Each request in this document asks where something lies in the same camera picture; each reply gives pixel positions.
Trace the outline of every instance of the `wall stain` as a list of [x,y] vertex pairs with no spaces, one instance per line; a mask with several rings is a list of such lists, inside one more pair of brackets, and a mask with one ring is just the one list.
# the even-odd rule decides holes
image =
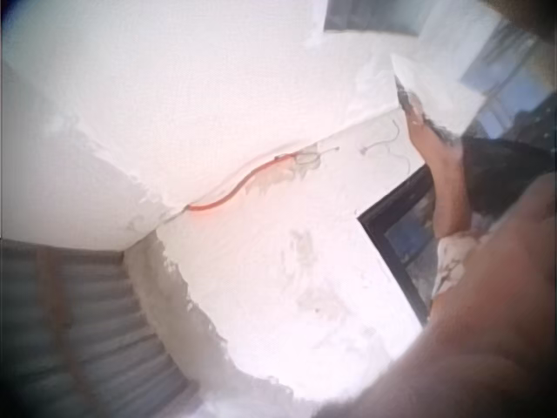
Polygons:
[[318,260],[313,249],[312,233],[309,231],[290,231],[291,246],[297,253],[297,261],[302,272],[310,273]]

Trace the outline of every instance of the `white wall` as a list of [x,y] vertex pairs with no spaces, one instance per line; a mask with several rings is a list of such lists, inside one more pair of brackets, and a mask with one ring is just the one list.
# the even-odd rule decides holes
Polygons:
[[[19,153],[5,161],[14,167],[29,168],[30,149],[51,154],[48,164],[17,174],[22,184],[51,193],[32,189],[34,196],[26,196],[16,174],[8,175],[5,186],[22,190],[4,214],[6,237],[123,249],[255,159],[393,109],[385,54],[420,57],[419,40],[324,35],[325,6],[325,0],[22,2],[3,29],[3,61],[30,94],[72,121],[87,147],[52,126],[33,128],[40,140],[34,133],[34,142],[13,145]],[[11,94],[4,94],[5,110]],[[29,105],[18,111],[31,112]],[[22,123],[5,129],[3,140],[31,141],[24,121],[50,117],[32,112],[23,111]],[[67,161],[70,152],[74,162]],[[89,179],[98,166],[106,171],[102,187]],[[136,231],[121,232],[124,225]]]
[[420,330],[357,220],[423,164],[405,123],[395,111],[357,125],[318,143],[318,152],[339,147],[319,166],[274,166],[227,204],[158,228],[191,299],[242,371],[296,397],[342,398]]

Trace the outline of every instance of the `rough plaster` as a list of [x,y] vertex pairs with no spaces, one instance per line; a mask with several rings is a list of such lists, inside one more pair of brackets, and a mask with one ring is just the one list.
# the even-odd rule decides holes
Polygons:
[[296,398],[342,399],[417,335],[412,309],[357,221],[422,164],[404,123],[395,111],[357,125],[317,143],[318,152],[339,149],[303,179],[267,173],[265,192],[244,190],[158,228],[164,254],[239,370]]
[[[21,2],[3,28],[3,62],[73,121],[87,147],[69,144],[62,134],[33,144],[41,154],[68,147],[81,160],[64,171],[73,186],[57,184],[48,198],[33,198],[35,206],[62,208],[64,219],[80,225],[79,234],[22,210],[10,238],[124,249],[156,225],[161,212],[167,219],[273,150],[299,149],[394,109],[389,54],[445,65],[442,45],[425,54],[427,45],[418,38],[320,36],[325,3]],[[445,27],[460,18],[449,17],[443,16]],[[440,58],[433,60],[436,50]],[[59,124],[52,121],[44,130]],[[20,128],[26,129],[7,131],[4,140],[25,138]],[[26,176],[48,183],[57,164]],[[104,182],[105,195],[90,190],[86,179],[97,166],[113,173]],[[54,188],[54,182],[47,186]],[[123,182],[141,191],[134,203],[121,193]],[[91,204],[87,211],[74,206],[81,200]],[[27,203],[14,202],[14,211]],[[160,207],[140,218],[144,205]],[[105,211],[93,215],[95,206]],[[114,220],[122,211],[128,212],[124,223],[140,232],[112,232],[123,222]],[[89,222],[91,216],[97,221]],[[22,224],[27,226],[20,232]]]
[[178,267],[155,233],[125,252],[125,264],[147,320],[180,370],[200,384],[202,405],[179,404],[164,418],[307,418],[317,405],[289,388],[238,370],[209,317],[190,298]]

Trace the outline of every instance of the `window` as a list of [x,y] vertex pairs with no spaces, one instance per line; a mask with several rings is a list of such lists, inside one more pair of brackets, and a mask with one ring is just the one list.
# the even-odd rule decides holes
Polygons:
[[359,217],[422,324],[437,273],[433,181],[427,167]]
[[329,0],[325,30],[374,30],[418,36],[436,0]]

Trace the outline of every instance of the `skin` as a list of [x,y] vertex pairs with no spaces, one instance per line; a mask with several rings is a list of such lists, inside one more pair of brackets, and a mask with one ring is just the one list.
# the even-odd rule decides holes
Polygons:
[[[430,166],[438,238],[470,227],[461,152],[419,111],[411,140]],[[536,180],[436,300],[421,336],[359,398],[316,418],[553,416],[555,173]]]

